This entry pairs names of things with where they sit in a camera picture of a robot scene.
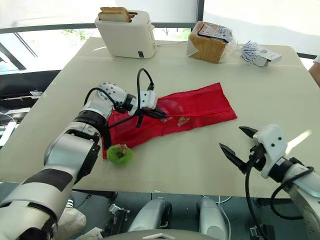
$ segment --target white box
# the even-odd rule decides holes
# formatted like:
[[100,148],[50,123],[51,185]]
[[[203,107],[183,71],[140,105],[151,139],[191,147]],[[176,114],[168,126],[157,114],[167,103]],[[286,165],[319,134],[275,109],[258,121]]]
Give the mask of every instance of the white box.
[[253,63],[259,67],[264,67],[268,65],[268,63],[279,62],[281,58],[282,55],[258,45],[258,51],[256,52],[256,58],[253,60]]
[[94,21],[101,37],[114,56],[148,59],[156,50],[156,43],[149,14],[145,11],[129,10],[137,13],[132,22]]

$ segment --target tabletop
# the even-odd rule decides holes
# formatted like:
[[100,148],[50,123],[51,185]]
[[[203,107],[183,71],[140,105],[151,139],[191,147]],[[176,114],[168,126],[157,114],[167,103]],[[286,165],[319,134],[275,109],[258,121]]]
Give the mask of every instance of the tabletop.
[[[226,62],[212,64],[186,57],[185,42],[165,43],[152,58],[134,59],[112,56],[101,38],[90,38],[0,150],[0,181],[21,182],[42,169],[47,146],[77,116],[92,87],[110,81],[136,94],[140,68],[151,74],[158,97],[220,82],[238,118],[155,137],[133,148],[134,158],[126,166],[103,160],[100,152],[91,174],[75,189],[243,197],[245,177],[218,144],[247,161],[253,143],[238,126],[277,124],[289,141],[311,131],[290,156],[320,169],[320,90],[292,47],[267,45],[282,60],[258,67],[246,64],[237,51]],[[147,88],[147,78],[142,82],[141,89]],[[252,197],[270,197],[279,185],[256,170],[251,174]]]

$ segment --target bread slice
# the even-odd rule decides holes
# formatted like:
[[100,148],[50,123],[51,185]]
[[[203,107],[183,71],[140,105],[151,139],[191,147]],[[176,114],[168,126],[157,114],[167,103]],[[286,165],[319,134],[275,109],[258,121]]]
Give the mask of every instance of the bread slice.
[[122,7],[122,6],[117,6],[117,7],[102,6],[102,7],[100,7],[100,9],[101,9],[101,11],[103,13],[125,11],[129,15],[128,10],[125,7]]
[[98,16],[101,21],[130,23],[131,17],[125,7],[100,7]]
[[131,19],[122,12],[100,12],[98,17],[101,21],[130,23]]

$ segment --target person's arm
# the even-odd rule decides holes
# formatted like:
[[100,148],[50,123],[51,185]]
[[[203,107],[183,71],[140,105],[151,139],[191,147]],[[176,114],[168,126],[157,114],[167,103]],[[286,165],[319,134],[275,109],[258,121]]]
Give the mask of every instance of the person's arm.
[[320,87],[320,55],[314,60],[313,66],[309,69],[309,73]]

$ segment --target bread packaging label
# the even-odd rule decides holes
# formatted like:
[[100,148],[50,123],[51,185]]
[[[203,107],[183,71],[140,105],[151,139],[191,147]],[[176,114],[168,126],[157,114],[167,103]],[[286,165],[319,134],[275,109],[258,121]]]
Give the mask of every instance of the bread packaging label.
[[222,39],[226,43],[233,39],[231,29],[209,22],[204,22],[197,34],[207,38]]

